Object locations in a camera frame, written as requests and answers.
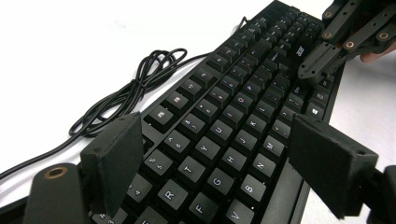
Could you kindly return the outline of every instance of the black key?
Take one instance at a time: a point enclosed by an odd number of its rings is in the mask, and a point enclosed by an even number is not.
[[[270,48],[264,44],[257,42],[251,49],[247,51],[247,55],[254,60],[256,65],[259,65],[265,58],[266,54],[269,53]]]
[[[224,200],[233,188],[233,178],[216,168],[207,179],[205,188],[216,198]]]
[[[240,84],[244,84],[248,80],[248,71],[241,68],[239,65],[234,66],[229,75]]]
[[[194,73],[194,75],[191,76],[191,79],[204,89],[208,89],[213,83],[216,82],[216,78],[202,68]]]
[[[231,146],[244,154],[245,156],[251,158],[256,152],[256,147],[258,145],[257,138],[253,137],[250,133],[245,130],[239,131],[235,139],[231,143]]]
[[[274,125],[271,129],[272,134],[275,138],[277,138],[281,143],[286,145],[288,143],[289,135],[290,135],[290,126],[286,125],[279,119],[274,122]]]
[[[314,93],[312,94],[312,98],[309,100],[309,102],[312,102],[315,105],[320,106],[322,109],[326,109],[326,105],[328,101],[329,101],[329,95],[319,90],[314,90]]]
[[[187,99],[195,102],[199,97],[201,97],[204,89],[191,79],[187,79],[183,84],[181,84],[177,91],[186,96]]]
[[[227,70],[227,68],[231,65],[227,59],[219,56],[218,54],[213,56],[213,58],[207,62],[207,64],[221,73],[225,72],[225,70]]]
[[[247,164],[247,158],[232,147],[224,153],[219,161],[219,166],[223,168],[229,175],[241,177]]]
[[[239,91],[241,88],[241,85],[233,78],[230,76],[225,76],[224,78],[221,79],[219,82],[218,86],[230,94],[231,96],[236,95],[236,93]]]
[[[219,206],[199,192],[189,207],[190,220],[192,222],[209,224],[214,219]]]
[[[176,130],[173,130],[161,144],[164,151],[169,153],[172,157],[178,161],[184,160],[190,148],[192,148],[192,142],[190,139],[185,137],[183,134]]]
[[[178,179],[191,189],[198,189],[204,180],[205,167],[190,156],[177,168]]]
[[[259,151],[262,155],[269,158],[271,161],[279,163],[285,146],[277,141],[273,136],[268,135]]]
[[[227,105],[219,119],[233,129],[238,130],[244,123],[246,115],[235,109],[232,105]]]
[[[145,117],[145,121],[152,125],[155,129],[161,133],[166,133],[177,120],[172,112],[165,109],[161,105],[157,105],[149,114]]]
[[[235,50],[230,49],[229,47],[225,46],[223,47],[218,55],[220,55],[221,57],[227,59],[230,63],[235,62],[235,60],[238,58],[238,54],[236,53]]]
[[[265,122],[271,123],[276,113],[272,106],[268,105],[264,101],[259,101],[253,110],[253,114],[263,119]]]
[[[330,95],[332,91],[332,82],[327,78],[323,78],[315,88]]]
[[[173,162],[163,155],[160,150],[155,149],[151,155],[146,158],[145,165],[142,169],[153,180],[162,183],[172,172],[172,166]]]
[[[92,221],[93,223],[97,224],[108,224],[108,223],[114,223],[114,224],[126,224],[126,223],[131,223],[131,218],[128,217],[128,214],[120,208],[119,211],[116,213],[114,217],[108,217],[105,214],[95,214],[92,216]]]
[[[259,119],[256,115],[252,114],[247,118],[243,128],[248,133],[261,140],[266,132],[267,123],[264,120]]]
[[[251,74],[254,70],[256,70],[257,64],[256,60],[250,58],[250,56],[245,56],[239,61],[239,65],[247,70],[248,74]]]
[[[210,103],[212,103],[216,107],[224,109],[225,106],[227,106],[227,104],[230,102],[231,96],[227,92],[221,90],[219,87],[215,87],[206,96],[206,100],[208,100]]]
[[[249,98],[253,99],[254,102],[257,102],[262,96],[263,89],[260,86],[254,84],[254,82],[249,80],[244,85],[241,92],[244,93]]]
[[[235,95],[231,101],[231,105],[246,115],[250,113],[254,106],[253,100],[242,92],[238,92]]]
[[[180,130],[181,133],[184,133],[195,142],[197,142],[199,139],[201,139],[202,136],[204,136],[207,128],[208,125],[195,117],[193,114],[189,114],[177,126],[177,129]]]
[[[159,205],[173,217],[180,214],[187,201],[189,193],[173,180],[168,180],[163,188],[158,192],[160,198]]]
[[[232,39],[230,40],[230,42],[227,45],[228,47],[230,47],[231,49],[235,50],[236,53],[241,54],[243,51],[245,51],[245,49],[247,48],[245,46],[245,44],[243,44],[241,41],[239,41],[238,39]]]
[[[208,137],[219,144],[227,147],[233,139],[234,130],[220,120],[216,120],[210,128]]]
[[[270,82],[271,79],[272,79],[272,74],[262,67],[256,69],[256,71],[253,73],[253,75],[250,78],[250,80],[254,84],[260,86],[262,90],[267,88],[268,83]]]
[[[225,223],[234,224],[245,224],[251,223],[254,217],[254,212],[240,203],[238,200],[234,199],[227,210]]]
[[[267,185],[270,183],[273,176],[276,164],[264,157],[261,153],[258,153],[256,159],[251,164],[249,171],[256,177],[260,182],[264,182]]]
[[[278,109],[280,103],[282,102],[282,96],[271,89],[267,89],[262,97],[262,100],[266,102],[268,105],[273,106],[275,109]]]
[[[125,196],[125,203],[141,211],[152,196],[153,186],[140,174],[136,174]]]
[[[286,99],[285,105],[296,113],[301,113],[304,106],[304,101],[295,94],[290,93]]]
[[[154,209],[150,206],[145,209],[145,211],[140,215],[137,221],[134,224],[167,224],[168,221],[158,214]]]
[[[237,191],[238,195],[248,204],[250,207],[259,207],[262,202],[262,197],[265,192],[265,185],[251,175],[245,177],[241,188]]]
[[[220,114],[220,110],[215,105],[212,105],[210,102],[208,102],[206,99],[203,99],[192,110],[192,113],[204,122],[211,124]]]
[[[290,82],[282,76],[275,76],[271,82],[271,90],[285,97],[289,91]]]
[[[284,122],[285,124],[291,126],[291,123],[293,122],[293,116],[296,112],[288,108],[287,106],[283,106],[282,109],[279,112],[279,120]]]
[[[220,147],[204,136],[192,154],[206,166],[213,167],[219,159]]]
[[[305,114],[311,116],[313,119],[322,120],[324,116],[324,110],[318,105],[309,103],[308,107],[306,108]]]
[[[162,105],[180,117],[190,108],[191,102],[182,94],[174,91],[163,101]]]

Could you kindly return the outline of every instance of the keyboard key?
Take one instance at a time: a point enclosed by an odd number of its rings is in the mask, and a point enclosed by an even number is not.
[[[259,152],[271,161],[280,162],[285,146],[277,141],[273,136],[268,135]]]
[[[199,69],[194,75],[191,77],[191,80],[198,83],[204,89],[208,89],[216,82],[216,78],[213,77],[210,73],[206,72],[204,69]]]
[[[144,164],[143,171],[159,183],[166,181],[172,172],[173,162],[158,149],[145,159]]]
[[[108,223],[120,223],[126,224],[131,223],[131,218],[128,217],[128,214],[120,208],[114,217],[108,217],[105,214],[95,214],[92,216],[93,223],[97,224],[108,224]]]
[[[256,159],[251,164],[249,171],[256,177],[260,182],[264,182],[267,185],[271,181],[276,164],[264,157],[261,153],[258,153]]]
[[[186,157],[190,148],[192,148],[192,142],[180,132],[173,130],[163,140],[163,144],[161,146],[162,149],[172,157],[178,161],[182,161]]]
[[[286,145],[288,143],[289,135],[290,135],[290,126],[286,125],[279,119],[274,122],[274,125],[271,129],[271,133],[273,136],[278,139],[281,143]]]
[[[224,169],[229,175],[241,177],[247,165],[247,158],[232,147],[224,153],[224,156],[219,161],[219,166]]]
[[[215,87],[206,96],[206,100],[208,100],[216,107],[224,109],[227,106],[227,104],[230,102],[231,96],[227,92],[221,90],[219,87]]]
[[[238,195],[249,205],[258,208],[262,202],[266,186],[251,175],[245,177],[239,188]]]
[[[195,102],[199,97],[201,97],[204,89],[191,79],[187,79],[179,88],[177,88],[177,91],[187,97],[187,99]]]
[[[172,92],[164,101],[163,106],[177,116],[182,116],[189,109],[191,102],[177,91]]]
[[[234,224],[245,224],[251,223],[254,217],[254,212],[240,203],[238,200],[234,199],[227,210],[225,223]]]
[[[239,131],[235,139],[231,143],[231,146],[238,150],[240,153],[244,154],[248,158],[251,158],[256,152],[256,147],[258,145],[257,138],[253,137],[250,133],[245,130]]]
[[[134,224],[149,224],[149,223],[167,224],[168,221],[149,206],[145,209],[145,211],[142,213],[142,215],[140,215],[140,217],[137,219],[137,221]]]
[[[190,220],[205,224],[211,223],[218,210],[218,204],[199,192],[189,207]]]
[[[208,125],[193,114],[189,114],[177,126],[177,129],[180,130],[181,133],[184,133],[187,137],[196,142],[205,134],[207,128]]]
[[[224,200],[233,188],[233,178],[216,168],[207,179],[205,188],[220,200]]]
[[[153,193],[153,186],[140,174],[136,174],[125,196],[125,203],[132,208],[143,210]]]
[[[227,105],[219,119],[233,129],[238,130],[246,119],[246,115],[232,105]]]
[[[204,165],[213,167],[220,157],[220,147],[204,136],[195,146],[192,154]]]
[[[215,105],[212,105],[210,102],[208,102],[206,99],[203,99],[193,109],[192,113],[204,122],[211,124],[220,114],[220,110]]]
[[[205,167],[190,156],[177,168],[177,177],[187,187],[198,189],[205,177]]]
[[[227,147],[233,139],[234,130],[220,120],[216,120],[209,130],[208,137],[221,147]]]
[[[213,58],[207,62],[207,64],[221,73],[225,72],[225,70],[227,70],[227,68],[231,65],[227,59],[219,56],[218,54],[213,56]]]
[[[244,124],[244,130],[261,140],[267,130],[267,123],[255,115],[250,115]]]
[[[174,114],[161,105],[157,105],[146,117],[145,121],[161,133],[166,133],[177,120]]]
[[[187,201],[189,193],[173,180],[168,180],[157,195],[160,206],[173,217],[179,215]]]

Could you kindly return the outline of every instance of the keyboard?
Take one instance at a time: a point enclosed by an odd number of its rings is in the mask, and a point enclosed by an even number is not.
[[[142,112],[138,174],[118,213],[92,223],[299,223],[309,187],[288,162],[290,125],[329,122],[343,69],[300,85],[322,30],[274,1],[220,44]]]

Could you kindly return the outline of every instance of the keyboard cable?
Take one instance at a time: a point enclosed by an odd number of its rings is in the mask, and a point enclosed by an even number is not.
[[[245,22],[248,22],[248,19],[243,17],[239,25],[236,26],[235,30],[233,31],[233,34],[240,30]],[[182,55],[176,58],[175,54],[180,52],[182,52]],[[136,71],[135,79],[131,80],[131,82],[123,86],[118,91],[115,91],[102,100],[98,101],[96,104],[91,106],[91,108],[88,109],[78,121],[76,121],[76,123],[69,130],[70,138],[53,150],[34,157],[28,161],[24,161],[4,171],[0,174],[0,181],[7,176],[23,169],[24,167],[32,165],[38,161],[42,161],[64,150],[79,137],[94,138],[105,128],[108,123],[122,115],[131,113],[137,103],[143,99],[145,93],[160,87],[176,72],[178,68],[186,65],[187,63],[204,58],[209,54],[210,53],[198,55],[184,61],[183,63],[180,63],[187,56],[186,49],[174,49],[172,51],[152,51],[149,56],[140,62]],[[155,67],[154,71],[150,73],[149,71],[154,68],[155,63],[158,63],[158,65]],[[107,111],[116,107],[116,111],[108,118],[103,116]]]

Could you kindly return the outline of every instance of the white surface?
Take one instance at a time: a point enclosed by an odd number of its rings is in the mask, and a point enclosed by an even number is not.
[[[283,2],[320,17],[332,1]],[[1,1],[0,172],[59,146],[71,125],[91,105],[130,81],[141,59],[153,50],[185,48],[188,58],[207,53],[242,17],[250,19],[269,3]],[[381,171],[396,164],[395,56],[370,65],[348,63],[331,120],[331,125],[380,155]],[[141,108],[155,97],[145,97]],[[0,182],[0,207],[26,196],[39,170],[61,161],[77,163],[88,142]],[[343,222],[363,223],[366,217],[367,209],[361,217]],[[310,194],[303,223],[318,222],[339,223]]]

